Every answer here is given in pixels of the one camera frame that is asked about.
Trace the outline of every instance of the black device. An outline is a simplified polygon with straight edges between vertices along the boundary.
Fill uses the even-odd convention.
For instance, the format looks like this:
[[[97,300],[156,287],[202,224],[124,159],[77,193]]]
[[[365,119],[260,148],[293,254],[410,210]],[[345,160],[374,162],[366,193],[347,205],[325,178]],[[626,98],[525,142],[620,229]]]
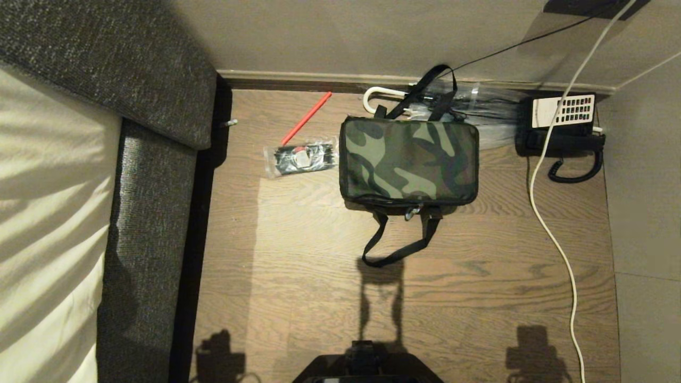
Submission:
[[[591,179],[603,166],[604,134],[594,134],[595,94],[570,95],[559,105],[560,97],[534,97],[521,103],[516,152],[527,157],[539,156],[546,140],[549,124],[558,116],[546,151],[547,157],[560,158],[549,170],[549,178],[559,183],[579,183]],[[580,177],[561,177],[558,169],[566,157],[594,153],[594,165]]]

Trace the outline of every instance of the bag handle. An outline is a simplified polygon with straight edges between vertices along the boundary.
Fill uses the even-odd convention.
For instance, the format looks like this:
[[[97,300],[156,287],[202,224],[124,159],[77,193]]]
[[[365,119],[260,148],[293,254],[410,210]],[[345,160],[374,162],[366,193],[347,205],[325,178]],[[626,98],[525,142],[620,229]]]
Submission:
[[[442,219],[442,212],[438,207],[429,207],[422,211],[421,222],[423,223],[423,238],[404,246],[402,249],[399,249],[380,260],[369,260],[366,257],[367,253],[381,240],[383,232],[385,231],[385,225],[387,224],[387,215],[385,213],[374,211],[374,218],[379,222],[379,229],[366,244],[364,253],[362,254],[362,260],[367,266],[380,268],[387,264],[393,264],[428,247],[428,244],[430,243],[432,236],[435,235],[435,230],[437,230],[437,226]]]
[[[445,70],[450,70],[452,69],[446,65],[446,64],[440,64],[436,65],[430,70],[424,74],[423,77],[421,77],[421,80],[414,85],[412,88],[411,92],[409,92],[405,98],[400,101],[393,110],[390,111],[390,113],[387,113],[385,115],[386,119],[389,120],[394,120],[402,113],[405,112],[405,109],[409,107],[409,104],[412,102],[417,101],[417,97],[424,91],[426,90],[426,87],[432,83],[436,78],[438,78],[438,75]],[[445,93],[442,95],[440,100],[438,101],[438,104],[435,106],[433,109],[432,113],[430,114],[430,118],[428,119],[429,121],[440,121],[443,115],[447,112],[447,109],[449,109],[449,106],[452,104],[452,100],[454,99],[454,95],[456,94],[456,90],[458,89],[457,84],[456,84],[456,77],[454,77],[454,71],[452,71],[452,91],[449,93]]]

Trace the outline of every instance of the baseboard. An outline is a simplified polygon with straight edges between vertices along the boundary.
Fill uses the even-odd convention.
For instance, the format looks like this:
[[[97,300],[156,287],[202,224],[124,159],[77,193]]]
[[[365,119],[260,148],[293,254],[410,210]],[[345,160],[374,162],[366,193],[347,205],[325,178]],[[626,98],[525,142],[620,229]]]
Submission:
[[[304,72],[261,72],[250,70],[218,70],[234,89],[270,89],[288,91],[335,91],[338,93],[363,93],[368,86],[381,85],[405,89],[418,77],[380,76],[376,74],[333,74]],[[483,82],[486,86],[535,91],[562,91],[564,82],[502,81],[481,78],[457,78],[458,82]],[[575,92],[593,92],[611,95],[616,87],[580,84],[573,86]]]

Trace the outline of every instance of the white cable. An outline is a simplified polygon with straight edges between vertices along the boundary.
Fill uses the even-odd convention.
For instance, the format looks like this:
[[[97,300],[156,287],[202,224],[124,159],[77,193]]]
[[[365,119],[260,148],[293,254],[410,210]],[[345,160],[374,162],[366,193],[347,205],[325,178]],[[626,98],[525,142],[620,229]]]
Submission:
[[[567,94],[570,92],[570,89],[572,89],[572,86],[575,84],[575,81],[577,80],[577,77],[582,73],[582,70],[586,66],[586,63],[589,62],[591,59],[591,56],[593,56],[594,52],[596,51],[596,48],[601,44],[601,41],[607,34],[607,32],[610,30],[610,28],[615,24],[617,20],[632,6],[636,0],[629,0],[629,2],[622,8],[615,17],[610,20],[610,22],[607,24],[607,26],[604,28],[603,32],[601,32],[601,36],[596,40],[596,44],[594,44],[593,48],[591,48],[591,51],[589,54],[586,56],[584,59],[584,62],[580,65],[580,68],[577,70],[575,75],[572,77],[572,80],[570,81],[570,84],[567,86],[565,89],[565,92],[563,92],[563,96],[560,98],[560,101],[558,102],[558,106],[556,107],[556,112],[554,113],[553,118],[551,119],[551,125],[549,125],[549,130],[546,132],[546,139],[544,140],[544,147],[541,150],[541,156],[539,157],[539,162],[537,162],[537,166],[535,167],[535,171],[532,173],[532,179],[530,181],[530,203],[532,204],[532,210],[534,210],[535,215],[537,216],[537,219],[539,220],[539,223],[541,226],[544,228],[546,231],[546,234],[549,234],[549,237],[551,237],[551,240],[555,244],[556,248],[558,248],[558,251],[560,252],[560,255],[563,257],[563,260],[565,261],[565,266],[567,266],[567,271],[568,274],[570,274],[570,284],[572,285],[572,312],[570,313],[570,336],[572,336],[572,343],[575,345],[575,350],[577,350],[577,356],[579,357],[580,360],[580,377],[582,383],[586,383],[586,378],[584,377],[584,358],[582,357],[582,350],[580,349],[579,343],[577,343],[577,337],[575,337],[575,314],[577,313],[577,284],[575,282],[575,275],[572,272],[572,267],[570,267],[570,261],[568,261],[567,256],[565,255],[565,252],[563,251],[563,248],[560,246],[560,243],[556,240],[556,237],[551,233],[551,230],[549,230],[548,226],[546,226],[546,223],[544,222],[544,219],[541,217],[541,214],[539,214],[539,210],[537,210],[537,204],[535,203],[535,179],[537,178],[537,172],[539,171],[539,168],[541,167],[541,163],[544,161],[544,158],[546,157],[546,149],[549,147],[549,139],[551,138],[551,133],[553,133],[553,128],[554,124],[556,122],[556,117],[558,116],[558,111],[560,110],[560,107],[563,104],[563,101],[565,100]]]

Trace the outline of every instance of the black cable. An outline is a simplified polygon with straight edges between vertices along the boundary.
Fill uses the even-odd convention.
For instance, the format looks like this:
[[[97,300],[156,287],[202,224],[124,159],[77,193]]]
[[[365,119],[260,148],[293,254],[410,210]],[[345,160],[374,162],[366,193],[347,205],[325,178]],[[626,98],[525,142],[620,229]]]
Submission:
[[[555,33],[562,32],[562,31],[565,31],[565,30],[567,30],[567,29],[576,27],[576,26],[578,26],[578,25],[580,25],[580,24],[583,24],[583,23],[585,23],[585,22],[591,20],[592,18],[596,18],[596,17],[598,17],[598,16],[600,16],[600,15],[606,13],[607,11],[611,10],[615,5],[617,5],[618,3],[620,3],[620,1],[621,1],[621,0],[613,1],[613,2],[610,4],[609,7],[605,8],[604,10],[598,12],[597,14],[595,14],[595,15],[593,15],[593,16],[589,16],[588,18],[585,18],[584,20],[580,20],[580,21],[574,22],[574,23],[572,23],[572,24],[570,24],[570,25],[567,25],[567,26],[565,26],[565,27],[563,27],[563,28],[558,28],[558,29],[556,29],[555,31],[551,31],[551,32],[544,33],[543,35],[539,35],[539,36],[537,36],[537,37],[533,37],[533,38],[531,38],[531,39],[529,39],[529,40],[523,40],[523,41],[521,41],[521,42],[519,42],[519,43],[517,43],[517,44],[511,45],[511,46],[509,46],[509,47],[507,47],[507,48],[504,48],[504,49],[502,49],[502,50],[498,50],[498,51],[496,51],[496,52],[494,52],[494,53],[492,53],[492,54],[489,54],[489,55],[487,55],[487,56],[480,57],[479,59],[475,59],[475,60],[469,61],[469,62],[467,62],[467,63],[464,63],[464,64],[462,64],[462,65],[459,65],[458,67],[455,67],[454,69],[451,69],[451,71],[452,71],[452,73],[454,73],[455,70],[459,70],[459,69],[461,69],[461,68],[463,68],[463,67],[465,67],[465,66],[467,66],[467,65],[470,65],[470,64],[472,64],[472,63],[476,63],[476,62],[478,62],[478,61],[482,61],[482,60],[484,60],[484,59],[488,59],[488,58],[490,58],[490,57],[492,57],[492,56],[496,56],[496,55],[498,55],[499,53],[504,53],[504,52],[506,52],[507,50],[511,50],[511,49],[516,48],[516,47],[518,47],[518,46],[521,46],[521,45],[523,45],[523,44],[527,44],[527,43],[529,43],[529,42],[533,42],[533,41],[536,41],[536,40],[539,40],[539,39],[543,39],[543,38],[545,38],[545,37],[547,37],[547,36],[551,36],[551,35],[553,35],[553,34],[555,34]],[[443,76],[446,75],[446,74],[447,74],[447,73],[441,74],[441,75],[438,76],[437,78],[441,78],[441,77],[443,77]]]

